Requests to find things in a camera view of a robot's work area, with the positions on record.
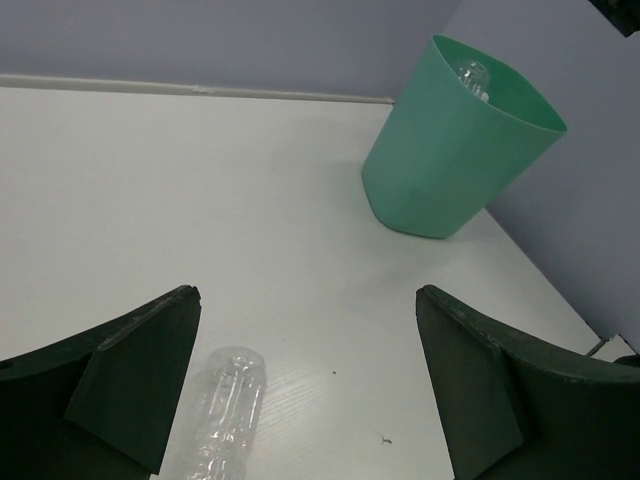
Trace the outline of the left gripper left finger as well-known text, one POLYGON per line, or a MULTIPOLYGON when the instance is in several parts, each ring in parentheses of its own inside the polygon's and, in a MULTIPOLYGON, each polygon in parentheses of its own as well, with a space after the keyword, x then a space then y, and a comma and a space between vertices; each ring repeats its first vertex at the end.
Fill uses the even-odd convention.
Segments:
POLYGON ((183 285, 2 361, 2 478, 159 474, 200 315, 198 289, 183 285))

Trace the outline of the clear bottle white cap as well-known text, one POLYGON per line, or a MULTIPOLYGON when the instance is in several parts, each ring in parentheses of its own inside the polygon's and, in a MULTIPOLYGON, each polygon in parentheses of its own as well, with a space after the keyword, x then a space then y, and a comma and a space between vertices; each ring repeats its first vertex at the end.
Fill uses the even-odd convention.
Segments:
POLYGON ((255 351, 215 350, 195 374, 166 479, 244 479, 267 388, 255 351))

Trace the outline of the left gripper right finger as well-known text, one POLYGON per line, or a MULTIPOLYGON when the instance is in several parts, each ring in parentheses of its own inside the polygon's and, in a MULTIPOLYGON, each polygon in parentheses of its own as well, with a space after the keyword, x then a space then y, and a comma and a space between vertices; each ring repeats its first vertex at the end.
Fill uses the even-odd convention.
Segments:
POLYGON ((416 320, 455 478, 638 478, 638 356, 571 352, 434 285, 416 320))

